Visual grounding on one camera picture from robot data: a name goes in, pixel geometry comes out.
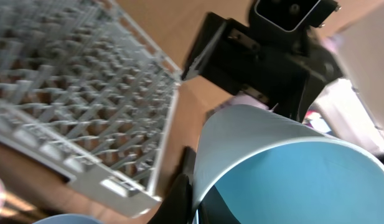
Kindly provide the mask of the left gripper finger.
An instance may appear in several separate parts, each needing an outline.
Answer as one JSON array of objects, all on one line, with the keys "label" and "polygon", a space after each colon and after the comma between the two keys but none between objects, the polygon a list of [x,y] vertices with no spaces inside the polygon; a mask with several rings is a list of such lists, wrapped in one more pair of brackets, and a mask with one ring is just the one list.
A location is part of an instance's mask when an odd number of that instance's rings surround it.
[{"label": "left gripper finger", "polygon": [[190,146],[183,148],[178,175],[148,224],[192,223],[192,181],[196,154]]}]

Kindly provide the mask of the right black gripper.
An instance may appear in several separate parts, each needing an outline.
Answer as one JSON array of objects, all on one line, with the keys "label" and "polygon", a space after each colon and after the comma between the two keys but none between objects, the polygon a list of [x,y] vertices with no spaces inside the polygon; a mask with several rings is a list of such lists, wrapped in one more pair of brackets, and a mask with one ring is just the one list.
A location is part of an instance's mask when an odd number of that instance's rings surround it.
[{"label": "right black gripper", "polygon": [[183,81],[202,76],[231,95],[241,92],[276,114],[302,122],[322,90],[343,77],[334,56],[303,32],[301,52],[252,38],[247,26],[208,13],[184,62]]}]

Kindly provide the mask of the light blue cup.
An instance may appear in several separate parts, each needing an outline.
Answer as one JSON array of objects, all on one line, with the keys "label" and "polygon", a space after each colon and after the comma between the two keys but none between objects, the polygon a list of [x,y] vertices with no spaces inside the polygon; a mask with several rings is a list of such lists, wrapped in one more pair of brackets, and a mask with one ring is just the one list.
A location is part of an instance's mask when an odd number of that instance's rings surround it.
[{"label": "light blue cup", "polygon": [[250,105],[213,114],[193,174],[196,223],[384,223],[384,165]]}]

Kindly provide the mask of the large blue plate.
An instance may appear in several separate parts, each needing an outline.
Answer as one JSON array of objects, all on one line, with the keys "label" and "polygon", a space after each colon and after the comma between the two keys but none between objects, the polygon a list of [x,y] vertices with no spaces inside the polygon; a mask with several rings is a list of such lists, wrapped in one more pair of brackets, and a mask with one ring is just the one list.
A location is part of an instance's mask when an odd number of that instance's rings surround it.
[{"label": "large blue plate", "polygon": [[34,224],[103,224],[103,222],[88,215],[68,213],[47,217]]}]

